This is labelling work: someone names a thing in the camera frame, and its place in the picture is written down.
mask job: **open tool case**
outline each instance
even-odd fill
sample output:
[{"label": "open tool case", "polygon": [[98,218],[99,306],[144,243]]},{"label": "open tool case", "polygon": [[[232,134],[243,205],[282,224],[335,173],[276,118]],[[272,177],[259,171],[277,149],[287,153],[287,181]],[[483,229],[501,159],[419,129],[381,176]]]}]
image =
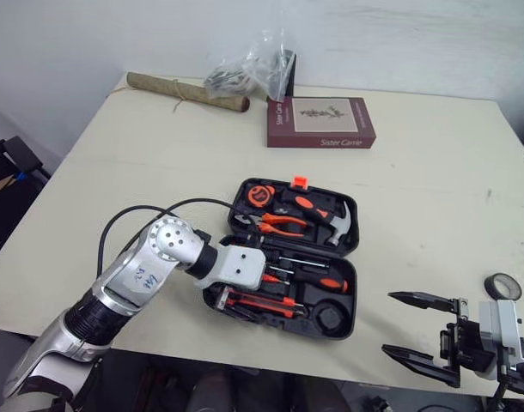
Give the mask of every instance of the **open tool case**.
[{"label": "open tool case", "polygon": [[[348,337],[354,329],[357,281],[356,270],[343,257],[359,241],[356,202],[308,187],[304,178],[292,183],[248,179],[234,206],[254,219],[264,216],[259,222],[261,242],[252,235],[252,223],[249,226],[244,216],[231,211],[228,224],[234,234],[221,243],[256,246],[253,242],[258,241],[266,255],[265,275],[256,291],[214,284],[204,290],[205,303],[234,318],[299,335]],[[344,234],[332,244],[336,226]]]}]

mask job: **red book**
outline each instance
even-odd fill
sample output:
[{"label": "red book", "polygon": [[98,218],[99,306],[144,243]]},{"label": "red book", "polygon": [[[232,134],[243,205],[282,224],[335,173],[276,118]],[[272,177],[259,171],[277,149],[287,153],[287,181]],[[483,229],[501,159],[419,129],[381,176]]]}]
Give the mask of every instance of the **red book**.
[{"label": "red book", "polygon": [[375,139],[360,97],[268,100],[268,148],[370,148]]}]

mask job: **plastic bag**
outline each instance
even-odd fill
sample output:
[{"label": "plastic bag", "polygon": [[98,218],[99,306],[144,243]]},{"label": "plastic bag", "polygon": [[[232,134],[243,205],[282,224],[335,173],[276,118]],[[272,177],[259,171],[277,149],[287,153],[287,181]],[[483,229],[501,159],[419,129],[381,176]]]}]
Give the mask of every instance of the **plastic bag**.
[{"label": "plastic bag", "polygon": [[252,44],[243,69],[270,99],[283,101],[294,60],[295,53],[284,47],[284,30],[278,34],[265,30]]},{"label": "plastic bag", "polygon": [[265,30],[243,58],[222,62],[204,80],[211,98],[250,94],[258,84],[270,99],[283,101],[295,53],[285,49],[284,30]]},{"label": "plastic bag", "polygon": [[204,79],[210,98],[246,96],[256,88],[256,82],[243,69],[245,59],[223,61]]}]

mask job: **white table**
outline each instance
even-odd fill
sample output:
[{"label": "white table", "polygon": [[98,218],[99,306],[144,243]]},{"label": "white table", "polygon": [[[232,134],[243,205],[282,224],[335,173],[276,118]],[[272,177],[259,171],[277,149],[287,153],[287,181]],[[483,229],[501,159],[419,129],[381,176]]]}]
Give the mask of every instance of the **white table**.
[{"label": "white table", "polygon": [[[196,82],[193,79],[182,79]],[[356,326],[342,342],[238,322],[207,307],[176,272],[115,340],[116,348],[435,391],[490,395],[497,384],[462,373],[462,388],[410,372],[383,343],[438,356],[453,317],[387,297],[397,290],[464,296],[471,318],[497,271],[524,290],[524,148],[492,101],[330,88],[298,95],[362,96],[377,139],[370,150],[265,147],[265,102],[246,113],[142,91],[112,94],[0,253],[0,329],[38,335],[94,280],[98,238],[118,210],[187,197],[231,201],[243,179],[291,179],[346,193],[361,240],[347,258],[358,273]],[[220,239],[227,210],[180,215]],[[141,222],[109,237],[106,262]],[[524,318],[524,295],[517,305]],[[521,326],[524,335],[524,324]]]}]

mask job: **pliers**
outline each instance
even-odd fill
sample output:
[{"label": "pliers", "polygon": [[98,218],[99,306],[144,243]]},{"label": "pliers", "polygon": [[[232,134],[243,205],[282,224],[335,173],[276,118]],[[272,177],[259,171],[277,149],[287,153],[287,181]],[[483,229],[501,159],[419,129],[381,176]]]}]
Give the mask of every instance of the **pliers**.
[{"label": "pliers", "polygon": [[[272,215],[269,213],[264,213],[262,216],[249,216],[254,220],[256,225],[259,227],[260,232],[262,233],[276,233],[281,234],[282,236],[301,238],[304,236],[304,233],[285,232],[284,230],[280,230],[274,227],[273,225],[281,225],[284,223],[296,223],[298,225],[301,225],[302,227],[306,227],[308,225],[306,221],[303,221],[302,219],[293,216]],[[244,215],[235,215],[235,219],[237,219],[241,223],[250,223],[250,221]]]}]

